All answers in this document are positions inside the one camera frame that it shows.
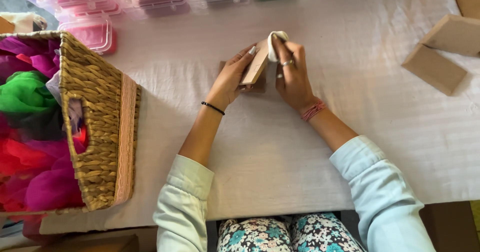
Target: hand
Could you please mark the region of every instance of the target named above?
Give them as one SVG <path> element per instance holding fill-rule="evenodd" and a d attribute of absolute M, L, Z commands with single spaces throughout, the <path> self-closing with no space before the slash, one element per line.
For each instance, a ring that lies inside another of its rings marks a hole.
<path fill-rule="evenodd" d="M 243 71 L 254 59 L 255 49 L 253 49 L 253 54 L 249 51 L 255 45 L 256 43 L 246 47 L 226 62 L 212 89 L 210 89 L 205 102 L 225 111 L 226 107 L 237 98 L 240 91 L 245 88 L 244 86 L 239 86 L 239 83 L 242 79 Z"/>
<path fill-rule="evenodd" d="M 305 49 L 290 41 L 283 42 L 276 35 L 272 36 L 272 45 L 280 58 L 276 69 L 276 89 L 283 100 L 302 115 L 318 100 L 308 80 Z M 293 64 L 282 66 L 291 59 Z"/>

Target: woman's left hand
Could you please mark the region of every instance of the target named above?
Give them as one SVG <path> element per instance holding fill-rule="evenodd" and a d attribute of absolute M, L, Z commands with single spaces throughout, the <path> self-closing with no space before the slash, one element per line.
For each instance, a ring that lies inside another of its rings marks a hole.
<path fill-rule="evenodd" d="M 226 107 L 232 103 L 240 91 L 246 86 L 239 86 L 243 71 L 253 60 L 255 55 L 255 44 L 246 47 L 228 60 L 222 71 L 216 78 L 212 89 L 208 93 L 205 102 L 225 111 Z"/>

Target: person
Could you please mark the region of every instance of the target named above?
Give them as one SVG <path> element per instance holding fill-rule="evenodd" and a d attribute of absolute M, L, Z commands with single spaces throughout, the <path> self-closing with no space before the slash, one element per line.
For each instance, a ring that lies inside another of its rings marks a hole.
<path fill-rule="evenodd" d="M 219 252 L 435 252 L 419 210 L 423 204 L 400 170 L 366 136 L 346 126 L 312 92 L 305 50 L 272 39 L 280 58 L 276 89 L 333 151 L 330 161 L 348 181 L 365 248 L 330 212 L 292 217 L 229 219 L 219 227 Z M 213 84 L 159 194 L 153 220 L 159 252 L 207 252 L 207 163 L 223 112 L 240 94 L 239 82 L 254 45 L 230 59 Z"/>

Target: woman's right hand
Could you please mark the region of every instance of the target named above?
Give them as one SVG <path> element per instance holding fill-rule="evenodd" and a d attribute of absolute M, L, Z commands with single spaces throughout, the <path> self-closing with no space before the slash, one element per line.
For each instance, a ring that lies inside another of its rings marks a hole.
<path fill-rule="evenodd" d="M 276 69 L 276 89 L 283 100 L 302 115 L 318 101 L 308 80 L 305 49 L 291 41 L 284 42 L 274 34 L 272 45 L 280 59 Z M 292 59 L 292 64 L 282 66 Z"/>

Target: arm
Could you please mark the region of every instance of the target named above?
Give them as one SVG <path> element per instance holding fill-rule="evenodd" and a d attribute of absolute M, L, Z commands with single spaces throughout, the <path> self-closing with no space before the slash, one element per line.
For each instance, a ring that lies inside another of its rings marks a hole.
<path fill-rule="evenodd" d="M 301 115 L 317 101 L 308 80 L 305 51 L 301 45 L 278 39 L 273 39 L 273 45 L 281 63 L 295 61 L 295 65 L 278 66 L 276 88 Z M 423 204 L 378 146 L 358 136 L 327 108 L 309 124 L 334 151 L 330 160 L 350 185 L 360 216 L 358 230 L 368 251 L 435 252 L 419 217 Z"/>
<path fill-rule="evenodd" d="M 254 45 L 226 62 L 205 101 L 222 111 L 240 94 L 243 70 L 254 58 Z M 213 172 L 206 168 L 222 114 L 202 105 L 158 196 L 153 220 L 159 252 L 207 252 L 207 197 Z"/>

